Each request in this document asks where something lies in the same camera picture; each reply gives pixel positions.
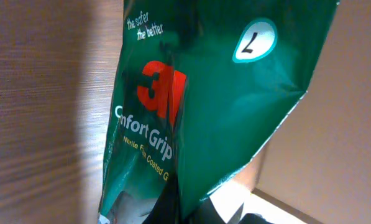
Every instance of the white oval label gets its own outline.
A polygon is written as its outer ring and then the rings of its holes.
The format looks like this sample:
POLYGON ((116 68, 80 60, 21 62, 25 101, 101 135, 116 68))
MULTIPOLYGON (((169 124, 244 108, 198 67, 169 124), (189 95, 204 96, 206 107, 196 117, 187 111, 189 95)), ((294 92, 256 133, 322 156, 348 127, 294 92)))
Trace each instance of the white oval label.
POLYGON ((270 19, 253 20, 244 29, 232 59, 235 63, 254 62, 267 56, 277 41, 278 31, 270 19))

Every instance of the plastic bag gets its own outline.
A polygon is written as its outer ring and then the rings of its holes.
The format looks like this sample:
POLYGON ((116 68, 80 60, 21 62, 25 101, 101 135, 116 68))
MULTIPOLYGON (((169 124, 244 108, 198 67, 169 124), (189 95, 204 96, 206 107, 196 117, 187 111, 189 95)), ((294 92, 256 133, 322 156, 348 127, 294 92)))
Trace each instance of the plastic bag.
POLYGON ((124 0, 99 221, 142 222, 173 175, 183 220, 250 162, 306 93, 337 5, 124 0))

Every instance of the wood grain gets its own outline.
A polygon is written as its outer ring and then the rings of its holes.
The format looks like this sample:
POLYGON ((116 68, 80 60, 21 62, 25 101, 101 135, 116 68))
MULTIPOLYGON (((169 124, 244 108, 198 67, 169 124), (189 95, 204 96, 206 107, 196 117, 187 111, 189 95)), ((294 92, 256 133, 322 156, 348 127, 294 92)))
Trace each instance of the wood grain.
POLYGON ((0 1, 0 223, 96 223, 121 30, 121 1, 0 1))

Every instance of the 3m logo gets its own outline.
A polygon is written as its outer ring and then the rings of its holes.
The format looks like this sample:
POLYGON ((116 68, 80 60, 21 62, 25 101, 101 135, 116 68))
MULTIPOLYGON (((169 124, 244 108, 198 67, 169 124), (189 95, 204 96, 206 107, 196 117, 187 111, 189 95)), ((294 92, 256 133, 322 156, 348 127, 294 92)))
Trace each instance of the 3m logo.
POLYGON ((150 89, 144 86, 137 87, 137 96, 141 103, 150 111, 157 111, 157 116, 166 119, 167 103, 169 102, 169 122, 174 125, 181 96, 184 91, 186 75, 174 71, 172 66, 162 62, 149 62, 143 69, 142 74, 152 77, 158 73, 158 80, 152 82, 151 90, 154 96, 149 95, 150 89))

